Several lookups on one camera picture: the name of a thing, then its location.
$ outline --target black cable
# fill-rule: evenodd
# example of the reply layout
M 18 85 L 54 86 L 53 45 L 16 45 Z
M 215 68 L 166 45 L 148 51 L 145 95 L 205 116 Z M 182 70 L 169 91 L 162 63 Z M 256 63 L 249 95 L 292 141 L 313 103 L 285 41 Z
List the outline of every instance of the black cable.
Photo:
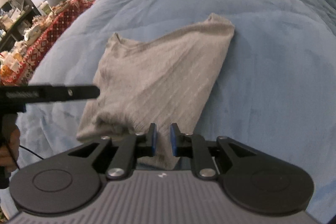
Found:
M 41 160 L 44 160 L 44 158 L 42 158 L 41 156 L 39 156 L 38 154 L 36 154 L 35 152 L 33 152 L 32 150 L 25 148 L 24 146 L 20 145 L 21 148 L 27 150 L 28 152 L 32 153 L 33 155 L 35 155 L 36 157 L 40 158 Z

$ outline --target blue comforter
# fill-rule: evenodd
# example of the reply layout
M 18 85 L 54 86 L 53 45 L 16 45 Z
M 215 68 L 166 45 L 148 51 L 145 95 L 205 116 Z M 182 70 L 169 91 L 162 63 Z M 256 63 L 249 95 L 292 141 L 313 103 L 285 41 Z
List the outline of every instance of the blue comforter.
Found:
M 196 133 L 227 135 L 309 172 L 307 211 L 336 213 L 336 0 L 97 0 L 46 55 L 30 84 L 91 84 L 113 32 L 147 42 L 212 12 L 236 26 Z M 43 157 L 79 145 L 85 102 L 28 105 L 21 144 Z M 38 159 L 20 151 L 19 165 Z M 8 190 L 2 208 L 16 208 Z

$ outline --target black circular pad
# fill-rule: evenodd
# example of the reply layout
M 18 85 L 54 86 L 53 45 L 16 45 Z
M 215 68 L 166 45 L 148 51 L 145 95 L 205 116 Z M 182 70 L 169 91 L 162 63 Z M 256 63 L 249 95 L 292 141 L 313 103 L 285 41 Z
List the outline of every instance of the black circular pad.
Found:
M 259 156 L 244 157 L 219 176 L 224 191 L 254 213 L 285 216 L 304 210 L 313 194 L 311 177 L 297 166 Z
M 100 186 L 99 175 L 84 158 L 62 161 L 52 157 L 21 169 L 13 176 L 9 190 L 19 208 L 32 214 L 56 215 L 88 203 Z
M 59 192 L 72 183 L 72 176 L 63 170 L 46 170 L 33 179 L 35 187 L 44 192 Z

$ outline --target black handle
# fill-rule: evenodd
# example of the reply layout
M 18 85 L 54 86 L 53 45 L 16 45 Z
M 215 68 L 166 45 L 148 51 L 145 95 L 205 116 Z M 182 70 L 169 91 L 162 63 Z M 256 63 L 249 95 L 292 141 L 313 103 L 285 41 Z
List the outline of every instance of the black handle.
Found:
M 11 133 L 17 129 L 15 121 L 17 114 L 0 114 L 0 147 L 6 145 L 11 137 Z M 0 189 L 9 187 L 9 178 L 11 174 L 6 171 L 5 167 L 0 166 Z

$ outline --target clutter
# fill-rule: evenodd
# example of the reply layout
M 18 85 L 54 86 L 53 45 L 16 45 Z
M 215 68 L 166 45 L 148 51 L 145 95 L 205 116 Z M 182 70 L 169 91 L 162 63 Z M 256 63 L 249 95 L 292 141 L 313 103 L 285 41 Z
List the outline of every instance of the clutter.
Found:
M 5 27 L 6 31 L 8 31 L 14 24 L 14 22 L 9 18 L 8 15 L 4 15 L 0 22 L 2 23 L 2 25 Z
M 46 18 L 47 18 L 46 15 L 33 17 L 33 20 L 32 20 L 33 26 L 41 25 L 45 21 Z
M 18 73 L 20 62 L 23 60 L 23 55 L 26 54 L 27 45 L 24 42 L 16 42 L 11 52 L 0 53 L 0 76 L 8 77 L 11 73 Z
M 18 8 L 16 8 L 16 9 L 14 10 L 13 14 L 11 15 L 10 19 L 11 19 L 11 21 L 15 22 L 15 21 L 18 20 L 18 18 L 19 18 L 20 16 L 21 16 L 21 11 L 20 11 Z
M 41 29 L 44 30 L 48 28 L 54 21 L 55 15 L 53 13 L 50 13 L 49 16 L 44 20 L 43 25 L 40 25 Z
M 20 23 L 20 25 L 17 27 L 18 32 L 24 36 L 25 30 L 29 29 L 32 25 L 28 20 L 24 20 L 23 22 Z
M 6 35 L 6 32 L 2 29 L 0 29 L 0 37 L 4 37 Z
M 27 46 L 32 45 L 42 34 L 40 25 L 34 25 L 30 29 L 24 31 L 25 44 Z
M 47 16 L 52 12 L 52 9 L 47 1 L 43 2 L 40 7 Z
M 52 10 L 53 10 L 54 14 L 58 15 L 59 13 L 63 12 L 65 9 L 67 9 L 70 6 L 70 1 L 71 0 L 63 1 L 60 4 L 58 4 L 57 6 L 53 7 Z

